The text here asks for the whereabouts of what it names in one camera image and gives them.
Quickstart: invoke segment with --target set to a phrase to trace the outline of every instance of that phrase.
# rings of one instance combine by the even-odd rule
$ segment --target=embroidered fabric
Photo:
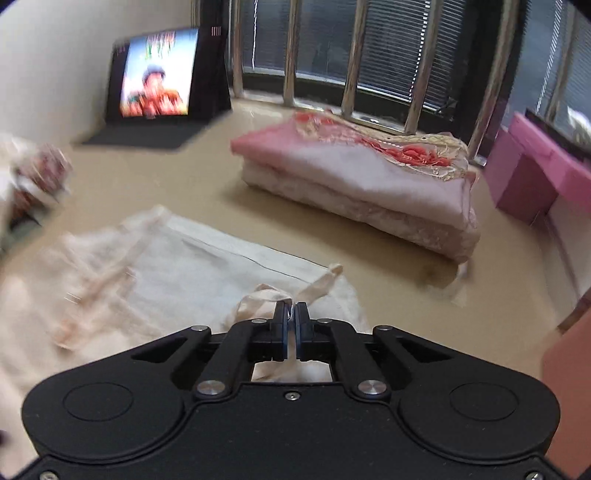
[[[470,174],[449,181],[417,174],[366,144],[304,138],[294,118],[235,138],[230,146],[262,166],[351,199],[460,230],[469,222]]]
[[[294,120],[302,138],[363,145],[414,173],[443,181],[461,179],[467,173],[467,146],[451,135],[388,135],[363,129],[328,112],[296,112]]]

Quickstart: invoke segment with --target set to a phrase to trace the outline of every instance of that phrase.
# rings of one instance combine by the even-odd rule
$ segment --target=tablet screen
[[[188,114],[197,36],[197,29],[190,29],[129,41],[119,104],[123,117]]]

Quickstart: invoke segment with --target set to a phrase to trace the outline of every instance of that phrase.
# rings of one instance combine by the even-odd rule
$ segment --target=pink object
[[[243,179],[250,185],[458,262],[478,243],[466,146],[453,137],[382,138],[322,113],[298,112],[234,139],[231,148],[245,157]]]
[[[547,456],[576,478],[591,465],[591,310],[545,354],[542,380],[560,403]]]
[[[591,213],[591,171],[520,113],[497,136],[484,176],[497,207],[526,223],[558,195]]]

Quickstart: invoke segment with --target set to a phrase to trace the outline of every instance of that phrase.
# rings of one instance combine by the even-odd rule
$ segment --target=folded pink fabric
[[[469,223],[471,185],[466,177],[443,181],[398,166],[365,145],[306,138],[295,118],[234,139],[231,148],[252,161],[387,210],[460,230]]]
[[[231,142],[242,178],[466,261],[480,234],[470,206],[466,146],[446,135],[394,137],[322,113]]]

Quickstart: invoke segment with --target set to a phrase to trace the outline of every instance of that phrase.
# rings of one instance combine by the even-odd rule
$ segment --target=white bag
[[[190,325],[218,333],[236,321],[270,318],[285,299],[306,301],[312,318],[368,332],[341,273],[340,265],[326,269],[161,207],[115,228],[64,236],[0,291],[0,430],[9,437],[0,471],[13,475],[34,458],[20,406],[33,386],[65,369]],[[330,379],[325,364],[296,361],[257,365],[253,378]]]

